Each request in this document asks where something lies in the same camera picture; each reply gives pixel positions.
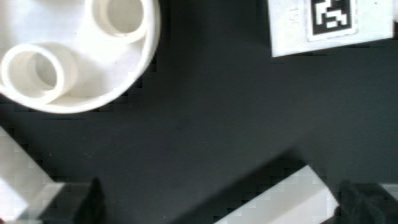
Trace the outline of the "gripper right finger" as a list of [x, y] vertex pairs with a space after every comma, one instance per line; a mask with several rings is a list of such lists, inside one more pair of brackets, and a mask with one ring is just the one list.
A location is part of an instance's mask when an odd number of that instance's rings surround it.
[[336, 224], [398, 224], [398, 184], [341, 183]]

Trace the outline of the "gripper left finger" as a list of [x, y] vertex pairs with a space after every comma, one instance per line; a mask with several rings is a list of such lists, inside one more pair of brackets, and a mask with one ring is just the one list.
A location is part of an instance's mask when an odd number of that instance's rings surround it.
[[105, 224], [105, 193], [100, 179], [89, 182], [87, 192], [84, 193], [82, 202], [78, 203], [73, 224]]

